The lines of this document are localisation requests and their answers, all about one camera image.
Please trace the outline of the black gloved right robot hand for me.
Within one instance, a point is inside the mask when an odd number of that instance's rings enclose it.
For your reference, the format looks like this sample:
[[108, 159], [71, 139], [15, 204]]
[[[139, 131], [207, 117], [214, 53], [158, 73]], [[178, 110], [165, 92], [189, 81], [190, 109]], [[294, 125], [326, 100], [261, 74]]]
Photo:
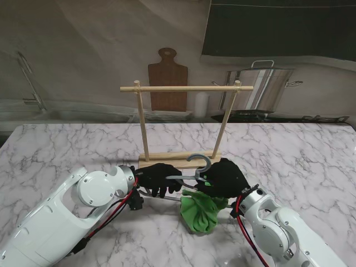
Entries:
[[207, 171], [201, 172], [200, 177], [206, 182], [197, 181], [195, 188], [210, 197], [239, 197], [251, 188], [239, 167], [226, 158], [221, 158]]

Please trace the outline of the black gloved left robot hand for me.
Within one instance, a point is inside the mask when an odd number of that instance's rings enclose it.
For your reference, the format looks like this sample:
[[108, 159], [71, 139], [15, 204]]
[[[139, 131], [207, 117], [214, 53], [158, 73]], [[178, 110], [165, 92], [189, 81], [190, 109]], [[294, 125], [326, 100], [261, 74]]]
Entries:
[[167, 191], [172, 194], [179, 192], [182, 185], [176, 180], [170, 180], [168, 176], [181, 176], [182, 172], [172, 165], [158, 163], [149, 167], [137, 169], [135, 175], [141, 187], [151, 190], [152, 196], [164, 198]]

